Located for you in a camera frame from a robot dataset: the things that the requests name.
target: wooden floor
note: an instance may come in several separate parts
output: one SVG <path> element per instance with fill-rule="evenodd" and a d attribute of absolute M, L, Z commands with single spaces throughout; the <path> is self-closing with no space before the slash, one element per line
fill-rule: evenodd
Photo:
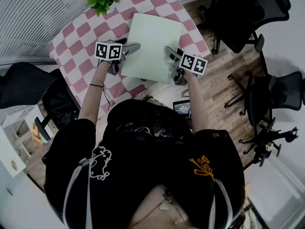
<path fill-rule="evenodd" d="M 209 6 L 208 0 L 184 4 L 185 9 L 188 11 L 195 24 L 202 22 L 197 16 L 197 8 L 203 3 Z M 214 32 L 202 29 L 200 29 L 200 31 L 207 46 L 211 50 L 214 47 Z M 199 79 L 201 93 L 205 99 L 209 115 L 219 107 L 210 117 L 210 127 L 213 129 L 225 129 L 230 133 L 242 163 L 245 166 L 253 159 L 254 153 L 252 151 L 247 155 L 243 155 L 243 151 L 247 150 L 249 145 L 240 144 L 238 140 L 252 138 L 254 135 L 253 128 L 250 126 L 247 115 L 242 117 L 239 116 L 239 112 L 243 109 L 242 103 L 229 109 L 225 109 L 223 104 L 241 95 L 238 86 L 228 80 L 228 75 L 233 74 L 246 85 L 246 71 L 252 71 L 254 75 L 264 74 L 259 53 L 255 51 L 252 45 L 247 45 L 239 54 L 235 54 L 221 43 L 219 54 L 210 54 L 206 56 L 205 59 L 208 60 L 208 65 L 204 76 Z M 185 100 L 185 98 L 181 98 L 181 92 L 184 89 L 186 89 L 186 87 L 157 83 L 146 92 L 140 94 L 138 98 L 141 98 L 144 95 L 153 96 L 155 99 L 172 108 L 174 101 Z M 97 142 L 101 141 L 106 125 L 106 118 L 103 118 L 97 123 Z M 26 171 L 41 187 L 43 187 L 45 180 L 45 166 L 40 161 L 40 157 L 46 153 L 48 149 L 49 147 L 47 146 L 39 149 L 38 152 L 35 152 L 33 159 L 29 160 L 29 165 L 26 168 Z"/>

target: black t-shirt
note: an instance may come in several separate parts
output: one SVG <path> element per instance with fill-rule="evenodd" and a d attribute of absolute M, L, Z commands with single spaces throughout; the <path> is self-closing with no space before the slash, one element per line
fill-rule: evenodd
<path fill-rule="evenodd" d="M 192 136 L 183 118 L 166 107 L 138 100 L 118 104 L 97 147 L 95 125 L 87 119 L 57 133 L 44 160 L 44 188 L 61 219 L 69 181 L 84 158 L 91 161 L 94 229 L 126 229 L 158 184 L 200 229 L 208 228 L 214 199 L 215 228 L 225 228 L 230 213 L 236 217 L 244 203 L 243 167 L 227 131 L 202 130 Z M 71 188 L 65 213 L 69 228 L 85 228 L 88 172 L 84 167 Z"/>

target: white wall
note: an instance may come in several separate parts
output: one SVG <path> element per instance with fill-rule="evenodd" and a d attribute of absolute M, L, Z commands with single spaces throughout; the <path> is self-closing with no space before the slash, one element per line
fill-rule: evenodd
<path fill-rule="evenodd" d="M 1 162 L 0 224 L 4 229 L 66 229 L 32 181 L 23 172 L 12 178 Z"/>
<path fill-rule="evenodd" d="M 288 21 L 266 24 L 257 34 L 265 38 L 263 52 L 270 74 L 283 76 L 301 71 L 305 78 L 305 0 L 290 2 Z M 268 159 L 263 167 L 254 165 L 245 171 L 245 179 L 251 184 L 249 197 L 267 225 L 271 229 L 294 228 L 305 211 L 305 106 L 300 111 L 277 109 L 273 114 L 274 129 L 288 131 L 295 126 L 299 129 L 299 138 L 294 142 L 278 142 L 282 143 L 282 150 L 280 156 L 274 158 L 296 177 L 286 180 L 282 171 Z"/>

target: office chair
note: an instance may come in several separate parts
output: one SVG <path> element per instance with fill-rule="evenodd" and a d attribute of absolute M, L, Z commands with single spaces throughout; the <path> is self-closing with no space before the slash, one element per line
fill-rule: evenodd
<path fill-rule="evenodd" d="M 48 141 L 45 126 L 52 119 L 58 129 L 78 117 L 80 106 L 70 92 L 59 69 L 51 73 L 36 66 L 19 62 L 0 78 L 0 109 L 18 105 L 35 105 L 42 100 L 48 115 L 35 124 Z"/>
<path fill-rule="evenodd" d="M 42 122 L 38 117 L 35 118 L 35 125 L 46 141 L 51 139 L 45 129 L 50 120 L 60 130 L 71 121 L 77 120 L 81 110 L 60 70 L 52 71 L 51 75 L 56 76 L 57 80 L 50 85 L 42 98 L 43 106 L 48 114 Z"/>
<path fill-rule="evenodd" d="M 246 72 L 249 76 L 248 85 L 244 88 L 232 75 L 228 76 L 229 80 L 234 80 L 243 95 L 233 101 L 226 103 L 225 108 L 230 108 L 237 102 L 244 99 L 244 111 L 240 116 L 248 113 L 251 126 L 257 126 L 261 120 L 270 123 L 272 119 L 272 109 L 287 108 L 300 110 L 304 100 L 305 80 L 302 79 L 300 71 L 293 72 L 283 77 L 271 75 L 256 76 L 254 78 L 251 72 Z M 269 110 L 269 119 L 264 116 Z"/>
<path fill-rule="evenodd" d="M 277 144 L 275 144 L 275 140 L 285 138 L 286 142 L 291 143 L 299 137 L 297 135 L 298 129 L 296 127 L 291 131 L 280 133 L 281 130 L 272 130 L 274 124 L 275 118 L 273 118 L 272 122 L 268 125 L 268 127 L 261 125 L 262 130 L 253 139 L 248 141 L 239 140 L 239 142 L 243 144 L 252 143 L 249 149 L 244 152 L 244 155 L 248 154 L 250 150 L 254 148 L 255 156 L 253 159 L 253 163 L 256 164 L 260 162 L 260 167 L 263 166 L 265 159 L 270 156 L 272 152 L 272 147 L 277 149 L 276 157 L 280 155 L 282 145 L 280 144 L 280 146 L 278 146 Z"/>
<path fill-rule="evenodd" d="M 212 0 L 208 9 L 201 5 L 198 13 L 216 33 L 213 54 L 218 54 L 220 41 L 234 53 L 239 53 L 246 44 L 254 44 L 260 52 L 264 37 L 255 35 L 254 40 L 249 40 L 251 34 L 264 24 L 288 20 L 290 8 L 289 0 Z"/>
<path fill-rule="evenodd" d="M 56 79 L 32 64 L 13 64 L 0 79 L 0 109 L 37 104 Z"/>

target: pink and white checkered tablecloth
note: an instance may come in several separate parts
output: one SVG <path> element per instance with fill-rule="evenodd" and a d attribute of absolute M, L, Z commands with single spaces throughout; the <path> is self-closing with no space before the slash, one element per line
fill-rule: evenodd
<path fill-rule="evenodd" d="M 178 0 L 120 0 L 110 12 L 97 17 L 87 9 L 69 23 L 50 42 L 50 57 L 55 59 L 77 101 L 82 104 L 95 72 L 95 42 L 128 37 L 134 13 L 145 13 L 183 23 L 180 48 L 197 56 L 210 52 L 190 16 Z M 138 78 L 107 74 L 106 92 L 117 104 L 147 89 L 155 82 Z M 108 103 L 102 97 L 99 117 L 108 112 Z"/>

